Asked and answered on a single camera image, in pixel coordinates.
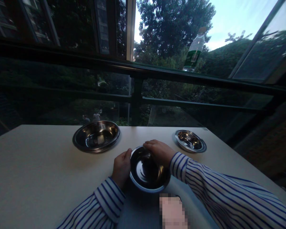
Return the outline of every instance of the bottle cap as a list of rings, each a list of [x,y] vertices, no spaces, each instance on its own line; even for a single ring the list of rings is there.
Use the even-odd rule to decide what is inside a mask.
[[[204,27],[201,27],[199,30],[198,30],[198,33],[205,33],[207,30],[207,28],[204,26]]]

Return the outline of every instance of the plastic water bottle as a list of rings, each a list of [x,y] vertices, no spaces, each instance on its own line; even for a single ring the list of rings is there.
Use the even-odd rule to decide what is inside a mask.
[[[206,32],[206,27],[201,27],[198,31],[197,37],[193,40],[191,47],[188,50],[187,58],[184,63],[183,70],[187,72],[194,72],[197,65],[198,59],[203,49],[204,45],[204,33]]]

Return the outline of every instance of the striped shirt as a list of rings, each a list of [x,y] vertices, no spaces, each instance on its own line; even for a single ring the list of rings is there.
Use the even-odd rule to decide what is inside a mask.
[[[262,186],[217,173],[180,152],[169,168],[190,186],[220,228],[286,228],[286,206]],[[113,228],[124,200],[125,195],[109,177],[58,228]]]

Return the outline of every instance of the metal bowl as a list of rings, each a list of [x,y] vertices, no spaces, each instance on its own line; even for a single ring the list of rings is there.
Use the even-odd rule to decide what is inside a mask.
[[[171,178],[169,169],[158,165],[151,153],[143,146],[138,146],[131,152],[130,178],[142,191],[157,193],[162,191]]]
[[[205,142],[189,130],[177,130],[175,137],[182,149],[190,153],[203,153],[207,150]]]
[[[73,135],[73,144],[83,152],[100,153],[109,149],[118,139],[120,129],[111,121],[95,121],[79,128]]]

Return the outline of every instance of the hand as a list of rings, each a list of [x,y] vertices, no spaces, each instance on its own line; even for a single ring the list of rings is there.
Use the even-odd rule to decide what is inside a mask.
[[[176,152],[167,144],[158,140],[146,141],[143,146],[154,156],[155,160],[164,167],[168,167]]]
[[[127,151],[117,156],[114,160],[111,178],[120,188],[123,188],[125,181],[130,174],[131,151],[131,148],[129,148]]]

